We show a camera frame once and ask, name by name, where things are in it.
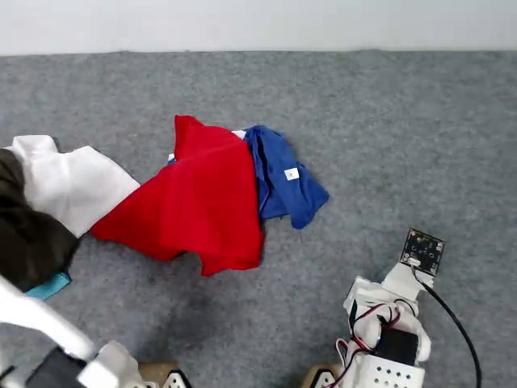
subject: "fabric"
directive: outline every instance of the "fabric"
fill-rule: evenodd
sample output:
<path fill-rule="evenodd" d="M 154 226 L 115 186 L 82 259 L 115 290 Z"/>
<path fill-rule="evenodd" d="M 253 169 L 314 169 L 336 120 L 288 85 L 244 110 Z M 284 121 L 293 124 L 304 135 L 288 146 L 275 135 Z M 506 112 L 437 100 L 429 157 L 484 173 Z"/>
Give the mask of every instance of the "fabric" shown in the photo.
<path fill-rule="evenodd" d="M 175 162 L 97 222 L 92 234 L 159 260 L 197 252 L 204 276 L 257 267 L 263 233 L 246 143 L 190 116 L 176 116 L 174 126 Z"/>
<path fill-rule="evenodd" d="M 27 291 L 68 266 L 78 239 L 52 216 L 33 210 L 23 189 L 18 159 L 0 149 L 0 273 Z"/>
<path fill-rule="evenodd" d="M 297 162 L 285 137 L 264 125 L 246 130 L 244 140 L 253 154 L 262 219 L 291 215 L 302 229 L 328 200 L 328 192 Z"/>
<path fill-rule="evenodd" d="M 28 203 L 77 237 L 139 187 L 119 165 L 90 146 L 60 154 L 50 136 L 32 135 L 15 137 L 8 149 L 23 165 Z"/>
<path fill-rule="evenodd" d="M 244 136 L 246 135 L 246 131 L 242 129 L 238 129 L 237 131 L 232 131 L 232 133 L 237 136 L 239 139 L 244 140 Z M 167 158 L 167 164 L 173 164 L 176 162 L 176 158 L 174 154 L 169 154 L 169 157 Z"/>
<path fill-rule="evenodd" d="M 46 301 L 51 296 L 60 292 L 64 287 L 70 284 L 72 279 L 65 272 L 59 272 L 45 281 L 42 285 L 38 285 L 33 289 L 29 289 L 26 295 L 29 297 L 37 297 L 42 301 Z"/>

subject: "red cloth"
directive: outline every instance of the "red cloth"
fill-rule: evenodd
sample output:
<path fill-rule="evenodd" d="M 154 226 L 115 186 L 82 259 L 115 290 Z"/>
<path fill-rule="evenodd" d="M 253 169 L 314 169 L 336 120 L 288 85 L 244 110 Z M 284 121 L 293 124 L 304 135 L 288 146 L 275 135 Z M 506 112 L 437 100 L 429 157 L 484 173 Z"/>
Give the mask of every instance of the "red cloth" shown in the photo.
<path fill-rule="evenodd" d="M 91 233 L 158 260 L 200 254 L 202 275 L 260 263 L 254 163 L 228 129 L 174 118 L 176 162 L 162 168 L 98 221 Z"/>

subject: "teal cloth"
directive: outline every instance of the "teal cloth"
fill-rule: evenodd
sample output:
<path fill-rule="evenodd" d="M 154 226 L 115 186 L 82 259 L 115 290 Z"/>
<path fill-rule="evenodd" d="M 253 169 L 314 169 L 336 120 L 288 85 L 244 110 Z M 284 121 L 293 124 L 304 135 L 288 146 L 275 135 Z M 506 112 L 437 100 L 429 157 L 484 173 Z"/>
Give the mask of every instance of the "teal cloth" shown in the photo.
<path fill-rule="evenodd" d="M 52 295 L 60 292 L 64 287 L 66 287 L 72 278 L 68 273 L 59 272 L 52 277 L 52 279 L 47 280 L 42 285 L 38 285 L 33 289 L 29 289 L 26 292 L 26 295 L 29 297 L 37 297 L 42 301 L 49 299 Z"/>

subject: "circuit board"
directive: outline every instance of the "circuit board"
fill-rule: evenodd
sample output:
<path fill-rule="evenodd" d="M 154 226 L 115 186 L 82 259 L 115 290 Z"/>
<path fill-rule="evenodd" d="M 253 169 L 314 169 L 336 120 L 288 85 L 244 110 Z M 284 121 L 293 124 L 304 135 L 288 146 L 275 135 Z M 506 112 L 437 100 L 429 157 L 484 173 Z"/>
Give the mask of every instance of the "circuit board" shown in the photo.
<path fill-rule="evenodd" d="M 400 262 L 436 276 L 444 248 L 444 240 L 410 228 Z"/>

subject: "blue shirt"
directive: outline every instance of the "blue shirt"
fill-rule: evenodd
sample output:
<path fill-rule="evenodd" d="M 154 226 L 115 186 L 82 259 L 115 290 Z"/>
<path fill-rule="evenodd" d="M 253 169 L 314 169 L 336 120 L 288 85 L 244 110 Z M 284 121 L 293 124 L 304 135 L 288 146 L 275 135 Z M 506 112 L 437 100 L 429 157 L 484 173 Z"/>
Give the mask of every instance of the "blue shirt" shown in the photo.
<path fill-rule="evenodd" d="M 307 226 L 329 193 L 295 160 L 281 133 L 255 125 L 246 130 L 244 140 L 253 155 L 260 217 L 290 214 L 293 228 Z"/>

